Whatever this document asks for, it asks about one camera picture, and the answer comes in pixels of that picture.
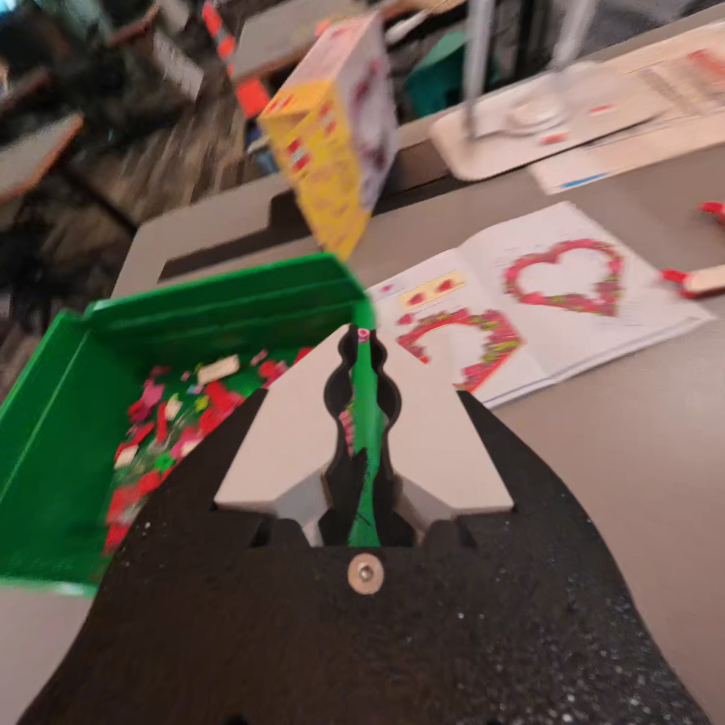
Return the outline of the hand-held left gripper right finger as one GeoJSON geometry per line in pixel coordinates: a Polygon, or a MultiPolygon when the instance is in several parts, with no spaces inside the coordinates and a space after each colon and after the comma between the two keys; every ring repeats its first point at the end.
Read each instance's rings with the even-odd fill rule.
{"type": "Polygon", "coordinates": [[[383,329],[370,335],[382,413],[373,514],[380,536],[424,534],[438,521],[509,512],[514,502],[459,392],[383,329]]]}

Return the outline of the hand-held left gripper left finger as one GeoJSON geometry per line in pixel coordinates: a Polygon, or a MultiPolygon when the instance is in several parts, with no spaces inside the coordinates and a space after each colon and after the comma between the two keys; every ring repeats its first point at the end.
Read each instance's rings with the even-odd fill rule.
{"type": "Polygon", "coordinates": [[[299,524],[313,548],[355,516],[363,451],[350,455],[341,411],[352,397],[358,327],[326,337],[268,389],[214,496],[221,510],[299,524]]]}

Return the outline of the green plastic bin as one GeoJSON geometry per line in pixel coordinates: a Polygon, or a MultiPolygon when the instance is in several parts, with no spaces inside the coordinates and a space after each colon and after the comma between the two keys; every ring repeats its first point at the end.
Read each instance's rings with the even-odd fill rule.
{"type": "Polygon", "coordinates": [[[373,306],[324,253],[59,313],[2,403],[2,584],[95,595],[113,456],[152,367],[293,358],[346,324],[373,329],[373,306]]]}

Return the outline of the pile of loose lego pieces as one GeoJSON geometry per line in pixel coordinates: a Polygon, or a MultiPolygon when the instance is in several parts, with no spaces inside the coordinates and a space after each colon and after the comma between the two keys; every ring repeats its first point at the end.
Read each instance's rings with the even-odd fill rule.
{"type": "Polygon", "coordinates": [[[236,355],[220,358],[204,373],[198,364],[178,379],[170,366],[152,367],[139,398],[128,410],[128,430],[113,456],[113,481],[106,503],[102,556],[119,550],[150,495],[249,397],[267,389],[311,353],[276,357],[263,349],[245,366],[236,355]]]}

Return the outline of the yellow lego box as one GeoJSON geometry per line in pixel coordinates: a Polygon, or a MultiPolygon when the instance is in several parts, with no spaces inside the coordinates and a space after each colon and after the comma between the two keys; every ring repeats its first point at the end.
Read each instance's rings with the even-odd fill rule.
{"type": "Polygon", "coordinates": [[[380,14],[326,28],[259,124],[318,246],[347,261],[400,147],[380,14]]]}

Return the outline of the open heart instruction booklet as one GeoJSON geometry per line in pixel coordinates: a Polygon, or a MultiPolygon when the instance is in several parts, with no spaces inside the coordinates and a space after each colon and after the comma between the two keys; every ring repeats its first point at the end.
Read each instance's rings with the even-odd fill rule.
{"type": "Polygon", "coordinates": [[[488,408],[714,319],[571,202],[491,226],[367,293],[389,339],[488,408]]]}

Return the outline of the white folding stand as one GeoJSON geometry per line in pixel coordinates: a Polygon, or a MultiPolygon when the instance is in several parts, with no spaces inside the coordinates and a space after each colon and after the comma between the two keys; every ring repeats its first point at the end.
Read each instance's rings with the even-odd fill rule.
{"type": "Polygon", "coordinates": [[[654,120],[665,110],[634,77],[576,62],[597,2],[570,2],[545,71],[483,94],[494,2],[469,2],[463,100],[430,127],[453,177],[477,182],[654,120]]]}

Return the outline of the orange traffic cone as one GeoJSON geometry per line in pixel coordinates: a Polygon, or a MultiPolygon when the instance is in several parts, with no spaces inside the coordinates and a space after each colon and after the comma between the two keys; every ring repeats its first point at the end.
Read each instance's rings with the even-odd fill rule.
{"type": "Polygon", "coordinates": [[[235,72],[233,56],[237,50],[237,42],[227,29],[214,2],[203,3],[202,20],[214,42],[217,56],[222,61],[222,66],[245,118],[254,120],[266,108],[270,100],[265,86],[256,77],[247,80],[233,79],[235,72]]]}

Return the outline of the printed paper sheet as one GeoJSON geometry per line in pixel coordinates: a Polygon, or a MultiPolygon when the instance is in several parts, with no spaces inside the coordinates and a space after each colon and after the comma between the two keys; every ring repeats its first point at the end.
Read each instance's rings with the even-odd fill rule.
{"type": "Polygon", "coordinates": [[[653,120],[527,168],[547,195],[591,184],[724,141],[724,21],[630,51],[605,65],[664,103],[653,120]]]}

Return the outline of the teal plastic crate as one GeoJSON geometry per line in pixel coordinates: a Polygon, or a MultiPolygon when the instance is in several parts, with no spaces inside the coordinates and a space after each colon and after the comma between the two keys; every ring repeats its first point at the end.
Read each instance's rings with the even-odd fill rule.
{"type": "Polygon", "coordinates": [[[417,118],[440,113],[461,103],[466,32],[452,31],[411,70],[405,94],[417,118]]]}

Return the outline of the grey office desk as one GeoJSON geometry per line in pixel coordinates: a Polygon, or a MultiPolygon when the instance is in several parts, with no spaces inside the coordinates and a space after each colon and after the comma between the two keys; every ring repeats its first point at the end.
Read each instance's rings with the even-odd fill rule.
{"type": "Polygon", "coordinates": [[[300,60],[322,23],[346,20],[380,9],[387,2],[281,2],[245,21],[231,60],[231,80],[262,77],[300,60]]]}

